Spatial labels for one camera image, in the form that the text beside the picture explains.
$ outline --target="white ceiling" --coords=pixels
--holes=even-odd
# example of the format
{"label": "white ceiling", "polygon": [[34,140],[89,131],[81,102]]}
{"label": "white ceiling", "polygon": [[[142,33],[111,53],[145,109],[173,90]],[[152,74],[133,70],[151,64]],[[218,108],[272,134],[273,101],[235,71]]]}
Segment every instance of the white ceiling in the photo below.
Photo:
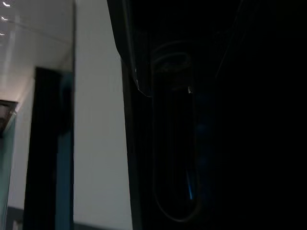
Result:
{"label": "white ceiling", "polygon": [[20,101],[35,66],[71,70],[72,2],[0,0],[0,100]]}

